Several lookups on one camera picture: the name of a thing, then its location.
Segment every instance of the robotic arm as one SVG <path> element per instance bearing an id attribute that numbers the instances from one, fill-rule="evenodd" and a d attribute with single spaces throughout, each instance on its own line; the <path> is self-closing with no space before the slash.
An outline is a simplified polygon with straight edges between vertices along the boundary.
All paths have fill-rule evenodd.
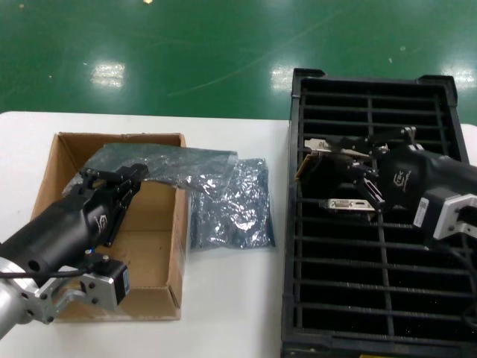
<path id="1" fill-rule="evenodd" d="M 95 253 L 110 247 L 148 167 L 80 171 L 63 199 L 0 245 L 0 339 L 16 324 L 45 324 L 69 302 L 114 310 L 129 293 L 126 265 Z M 79 280 L 80 289 L 69 288 Z"/>
<path id="2" fill-rule="evenodd" d="M 366 138 L 310 139 L 306 146 L 315 154 L 331 154 L 327 157 L 336 172 L 348 177 L 376 212 L 400 206 L 413 213 L 413 225 L 424 233 L 425 245 L 451 254 L 477 286 L 473 264 L 445 243 L 456 233 L 477 239 L 477 168 L 424 150 L 414 141 L 415 131 L 407 127 Z M 405 144 L 392 151 L 379 146 L 396 138 Z M 371 160 L 379 164 L 378 171 L 364 164 Z M 477 324 L 468 315 L 475 315 L 476 308 L 477 298 L 462 315 L 474 330 Z"/>

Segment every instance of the black cable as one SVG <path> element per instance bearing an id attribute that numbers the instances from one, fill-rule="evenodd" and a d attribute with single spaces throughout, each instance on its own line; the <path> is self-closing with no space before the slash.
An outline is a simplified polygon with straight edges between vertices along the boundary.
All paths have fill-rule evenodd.
<path id="1" fill-rule="evenodd" d="M 460 255 L 455 249 L 450 246 L 443 244 L 442 242 L 434 243 L 434 246 L 439 249 L 439 251 L 446 252 L 451 254 L 461 265 L 469 272 L 469 276 L 474 284 L 474 287 L 477 288 L 477 270 L 465 257 Z M 474 302 L 466 308 L 462 314 L 461 319 L 463 323 L 468 326 L 471 330 L 477 331 L 477 323 L 471 322 L 470 313 L 473 313 L 475 316 L 477 310 L 477 297 L 474 298 Z"/>
<path id="2" fill-rule="evenodd" d="M 49 278 L 77 277 L 89 273 L 88 268 L 80 268 L 74 271 L 57 272 L 0 272 L 0 279 L 31 278 L 34 280 L 44 280 Z"/>

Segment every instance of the white table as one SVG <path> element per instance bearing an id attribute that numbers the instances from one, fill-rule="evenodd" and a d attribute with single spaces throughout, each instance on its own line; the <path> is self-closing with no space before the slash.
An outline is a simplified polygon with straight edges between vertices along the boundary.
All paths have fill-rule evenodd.
<path id="1" fill-rule="evenodd" d="M 477 128 L 464 127 L 471 162 L 477 163 Z M 180 321 L 49 327 L 33 322 L 15 327 L 2 339 L 0 357 L 279 357 L 288 122 L 4 113 L 0 115 L 0 241 L 29 220 L 51 140 L 59 131 L 181 132 L 189 147 L 234 150 L 240 158 L 264 157 L 270 169 L 278 248 L 188 253 Z"/>

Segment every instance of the cardboard box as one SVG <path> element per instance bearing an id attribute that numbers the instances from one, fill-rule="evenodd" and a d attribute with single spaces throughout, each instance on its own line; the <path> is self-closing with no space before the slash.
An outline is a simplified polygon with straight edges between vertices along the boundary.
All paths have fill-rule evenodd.
<path id="1" fill-rule="evenodd" d="M 112 142 L 186 146 L 182 134 L 56 134 L 32 218 L 61 199 L 63 188 L 84 163 L 104 144 Z M 74 302 L 59 319 L 179 319 L 187 220 L 187 200 L 183 190 L 144 182 L 127 211 L 112 248 L 98 248 L 98 251 L 127 265 L 130 294 L 114 312 Z"/>

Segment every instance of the silver plastic bag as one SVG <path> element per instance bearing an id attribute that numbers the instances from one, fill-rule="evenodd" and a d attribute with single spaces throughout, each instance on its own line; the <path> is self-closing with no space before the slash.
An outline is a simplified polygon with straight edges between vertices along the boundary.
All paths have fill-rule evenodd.
<path id="1" fill-rule="evenodd" d="M 264 159 L 239 160 L 220 199 L 193 192 L 191 249 L 275 246 Z"/>
<path id="2" fill-rule="evenodd" d="M 148 166 L 146 181 L 166 183 L 220 198 L 237 163 L 237 153 L 173 145 L 112 143 L 97 151 L 84 166 L 115 172 L 122 166 L 135 163 Z M 66 195 L 81 181 L 81 176 L 76 175 L 63 194 Z"/>

